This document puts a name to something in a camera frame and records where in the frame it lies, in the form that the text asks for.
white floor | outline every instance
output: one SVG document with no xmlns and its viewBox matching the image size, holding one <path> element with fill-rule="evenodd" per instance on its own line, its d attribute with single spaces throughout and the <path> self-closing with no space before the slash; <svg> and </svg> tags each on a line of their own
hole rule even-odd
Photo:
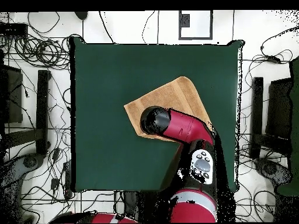
<svg viewBox="0 0 299 224">
<path fill-rule="evenodd" d="M 111 35 L 112 39 L 116 43 L 134 43 L 143 44 L 142 31 L 148 17 L 153 13 L 153 10 L 139 11 L 139 12 L 102 12 L 103 20 L 106 23 L 106 28 Z M 110 43 L 110 39 L 107 36 L 98 12 L 89 12 L 87 19 L 82 22 L 79 20 L 74 12 L 59 12 L 60 20 L 56 27 L 50 32 L 43 34 L 45 37 L 57 40 L 61 42 L 64 37 L 71 34 L 79 34 L 84 38 L 87 43 Z M 12 13 L 10 14 L 11 22 L 25 22 L 27 23 L 27 13 Z M 40 32 L 50 29 L 58 20 L 58 16 L 55 12 L 37 12 L 30 14 L 30 23 L 35 29 Z M 182 41 L 178 40 L 178 11 L 159 11 L 159 37 L 160 44 L 220 44 L 226 45 L 231 40 L 244 40 L 245 46 L 242 54 L 242 74 L 243 84 L 242 91 L 246 91 L 249 86 L 245 83 L 245 75 L 249 70 L 249 66 L 254 56 L 261 54 L 260 47 L 262 43 L 271 36 L 282 32 L 285 29 L 295 27 L 298 25 L 299 20 L 296 18 L 295 13 L 284 10 L 270 11 L 270 10 L 214 10 L 213 15 L 213 40 L 191 40 Z M 144 30 L 143 38 L 146 43 L 157 43 L 157 23 L 158 23 L 158 11 L 155 11 L 151 18 L 148 19 L 147 26 Z M 29 33 L 37 36 L 30 28 Z M 289 32 L 278 38 L 273 38 L 264 44 L 263 52 L 267 55 L 276 55 L 279 52 L 290 49 L 293 53 L 293 59 L 299 55 L 299 38 L 297 33 Z M 290 53 L 284 52 L 284 60 L 290 59 Z M 10 66 L 21 68 L 23 71 L 23 84 L 34 90 L 37 87 L 37 68 L 29 65 L 28 63 L 17 60 L 20 59 L 18 55 L 13 54 L 5 60 L 5 63 Z M 251 68 L 256 66 L 257 63 L 253 63 Z M 53 96 L 49 96 L 49 131 L 48 138 L 52 143 L 50 151 L 53 150 L 54 145 L 60 141 L 63 136 L 64 142 L 70 144 L 70 115 L 66 106 L 62 100 L 61 94 L 70 87 L 70 79 L 68 70 L 57 71 L 50 69 L 53 75 L 53 80 L 50 81 L 50 93 Z M 263 98 L 268 99 L 268 87 L 271 81 L 287 78 L 290 76 L 288 64 L 276 65 L 268 62 L 262 63 L 257 68 L 251 71 L 252 77 L 261 76 L 264 77 L 264 95 Z M 248 75 L 246 78 L 248 84 L 251 84 L 251 77 Z M 34 91 L 27 90 L 29 97 L 23 96 L 23 108 L 27 110 L 33 125 L 36 123 L 36 94 Z M 69 91 L 65 94 L 66 101 L 70 101 Z M 251 105 L 251 90 L 242 95 L 241 108 L 245 108 Z M 263 132 L 265 132 L 266 126 L 266 114 L 267 114 L 267 101 L 264 102 L 263 108 Z M 248 107 L 242 110 L 241 117 L 248 116 L 251 113 L 251 108 Z M 26 113 L 23 113 L 23 122 L 21 124 L 11 124 L 6 131 L 14 132 L 24 130 L 26 128 L 32 128 L 29 118 Z M 248 134 L 250 132 L 250 116 L 241 119 L 241 133 Z M 59 177 L 62 164 L 66 160 L 70 160 L 71 152 L 68 146 L 64 143 L 60 143 L 60 148 L 65 148 L 65 154 L 61 160 L 54 166 L 55 172 Z M 246 141 L 242 138 L 240 140 L 241 146 L 246 144 Z M 14 147 L 8 150 L 8 156 L 14 157 L 20 148 L 25 145 Z M 34 152 L 35 144 L 31 144 L 20 151 L 20 155 L 28 152 Z M 248 158 L 241 159 L 241 162 L 248 160 Z M 46 192 L 52 195 L 50 191 L 50 184 L 52 176 L 55 176 L 53 171 L 49 175 L 47 159 L 45 159 L 44 165 L 38 170 L 29 173 L 26 179 L 30 179 L 34 176 L 39 177 L 25 181 L 22 188 L 22 193 L 26 194 L 34 186 L 42 187 Z M 281 160 L 281 163 L 286 166 L 285 159 Z M 255 172 L 254 169 L 250 169 L 251 162 L 240 165 L 239 174 L 246 173 L 239 176 L 240 189 L 235 193 L 235 199 L 238 201 L 236 214 L 241 219 L 237 219 L 237 222 L 260 222 L 260 219 L 256 215 L 253 209 L 253 201 L 251 196 L 260 191 L 268 190 L 273 192 L 273 187 L 269 180 L 264 179 Z M 42 190 L 37 188 L 32 189 L 30 195 L 25 196 L 23 204 L 25 208 L 29 208 L 31 211 L 35 211 L 40 214 L 39 223 L 48 223 L 58 213 L 62 212 L 62 209 L 67 207 L 67 204 L 56 202 L 51 203 L 51 197 Z M 73 201 L 70 201 L 69 211 L 82 212 L 92 205 L 94 200 L 96 202 L 88 210 L 97 210 L 98 212 L 113 212 L 113 196 L 112 195 L 100 195 L 100 193 L 113 193 L 113 192 L 101 192 L 101 191 L 86 191 L 77 194 Z M 57 198 L 63 199 L 62 190 L 60 189 Z M 260 193 L 256 197 L 256 202 L 261 205 L 274 205 L 275 199 L 268 193 Z M 117 210 L 121 212 L 123 205 L 118 203 Z M 270 213 L 260 209 L 259 216 L 266 222 L 273 220 Z M 35 222 L 37 222 L 38 216 L 35 215 Z"/>
</svg>

green table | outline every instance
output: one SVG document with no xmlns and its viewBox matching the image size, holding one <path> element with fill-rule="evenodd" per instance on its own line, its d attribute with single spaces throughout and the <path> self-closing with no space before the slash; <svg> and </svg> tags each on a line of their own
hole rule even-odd
<svg viewBox="0 0 299 224">
<path fill-rule="evenodd" d="M 299 197 L 299 57 L 290 62 L 292 88 L 290 99 L 292 102 L 291 115 L 291 154 L 288 156 L 288 166 L 292 173 L 292 180 L 288 184 L 278 186 L 277 192 L 287 197 Z"/>
<path fill-rule="evenodd" d="M 161 189 L 178 143 L 137 136 L 123 106 L 179 76 L 188 77 L 200 92 L 221 137 L 229 187 L 236 190 L 235 123 L 242 45 L 242 41 L 230 45 L 84 44 L 74 38 L 75 190 Z"/>
</svg>

black border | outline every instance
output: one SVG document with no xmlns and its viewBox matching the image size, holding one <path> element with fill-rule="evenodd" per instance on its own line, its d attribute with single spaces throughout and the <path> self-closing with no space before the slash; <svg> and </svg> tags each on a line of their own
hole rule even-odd
<svg viewBox="0 0 299 224">
<path fill-rule="evenodd" d="M 182 37 L 182 11 L 179 10 L 179 40 L 212 40 L 213 39 L 213 11 L 210 10 L 210 36 L 209 37 Z"/>
</svg>

white button panel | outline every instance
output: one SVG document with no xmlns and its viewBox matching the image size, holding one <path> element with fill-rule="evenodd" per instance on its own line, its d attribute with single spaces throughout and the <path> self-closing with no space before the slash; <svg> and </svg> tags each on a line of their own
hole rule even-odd
<svg viewBox="0 0 299 224">
<path fill-rule="evenodd" d="M 206 163 L 205 168 L 197 168 L 196 162 Z M 213 170 L 214 164 L 211 155 L 204 149 L 199 149 L 192 154 L 192 161 L 190 167 L 190 175 L 194 179 L 198 180 L 203 184 L 212 184 L 213 182 Z"/>
</svg>

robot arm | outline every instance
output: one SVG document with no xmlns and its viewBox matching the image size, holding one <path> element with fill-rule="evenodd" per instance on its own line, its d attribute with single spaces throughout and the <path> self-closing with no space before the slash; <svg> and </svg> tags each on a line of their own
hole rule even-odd
<svg viewBox="0 0 299 224">
<path fill-rule="evenodd" d="M 170 222 L 216 222 L 217 187 L 213 134 L 196 117 L 174 109 L 149 107 L 140 121 L 141 129 L 181 142 L 178 177 L 172 186 Z"/>
</svg>

